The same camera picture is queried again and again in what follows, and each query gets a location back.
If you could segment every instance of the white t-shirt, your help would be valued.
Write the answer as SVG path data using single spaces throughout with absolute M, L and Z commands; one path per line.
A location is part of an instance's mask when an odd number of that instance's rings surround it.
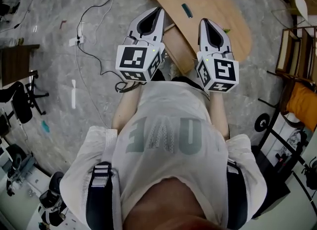
M 83 194 L 89 177 L 82 173 L 91 171 L 96 162 L 107 160 L 119 173 L 123 221 L 151 186 L 176 177 L 191 189 L 206 218 L 226 227 L 229 157 L 237 162 L 246 181 L 249 220 L 266 196 L 250 140 L 239 135 L 224 141 L 211 124 L 206 104 L 208 95 L 186 83 L 162 81 L 143 86 L 138 110 L 113 147 L 103 145 L 110 130 L 89 130 L 78 160 L 61 182 L 61 193 L 67 196 L 64 200 L 70 210 L 79 219 L 84 218 Z

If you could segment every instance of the person's chin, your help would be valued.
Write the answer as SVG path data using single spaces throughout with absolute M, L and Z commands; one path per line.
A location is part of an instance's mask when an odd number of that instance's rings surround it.
M 154 230 L 225 230 L 214 223 L 196 216 L 181 216 L 170 219 Z

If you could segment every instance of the power strip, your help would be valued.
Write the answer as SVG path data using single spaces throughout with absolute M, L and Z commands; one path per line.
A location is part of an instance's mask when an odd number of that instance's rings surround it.
M 79 39 L 77 38 L 71 38 L 69 40 L 69 46 L 76 46 L 77 45 L 77 41 L 79 41 L 79 45 L 83 44 L 85 42 L 85 38 L 84 36 L 80 36 Z

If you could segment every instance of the black and white square marker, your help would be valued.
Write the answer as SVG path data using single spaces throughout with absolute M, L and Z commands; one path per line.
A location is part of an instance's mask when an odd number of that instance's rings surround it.
M 123 77 L 126 80 L 132 81 L 146 81 L 143 73 L 140 72 L 132 72 L 132 71 L 120 71 Z
M 235 81 L 233 62 L 223 59 L 214 59 L 214 73 L 217 79 Z
M 144 47 L 125 47 L 119 67 L 143 68 L 146 53 Z
M 208 82 L 211 80 L 211 78 L 204 62 L 201 62 L 200 66 L 198 67 L 198 74 L 205 87 L 208 84 Z
M 159 67 L 160 60 L 161 60 L 160 53 L 158 51 L 158 53 L 156 54 L 155 58 L 153 59 L 152 63 L 150 64 L 150 66 L 148 68 L 148 73 L 149 73 L 150 78 L 152 78 L 152 76 L 154 75 L 155 71 Z
M 231 89 L 234 84 L 223 83 L 223 82 L 214 82 L 212 86 L 209 88 L 211 91 L 219 91 L 219 92 L 227 92 Z

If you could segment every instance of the shirt sleeve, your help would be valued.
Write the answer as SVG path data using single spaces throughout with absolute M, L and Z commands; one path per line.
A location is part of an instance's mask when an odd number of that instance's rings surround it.
M 91 172 L 101 161 L 111 162 L 116 138 L 117 130 L 90 127 L 75 161 L 60 182 L 60 194 L 65 204 L 86 225 L 85 208 Z
M 251 151 L 251 142 L 247 135 L 235 136 L 226 141 L 229 158 L 237 163 L 243 174 L 248 199 L 248 218 L 258 211 L 266 197 L 267 187 L 255 157 Z

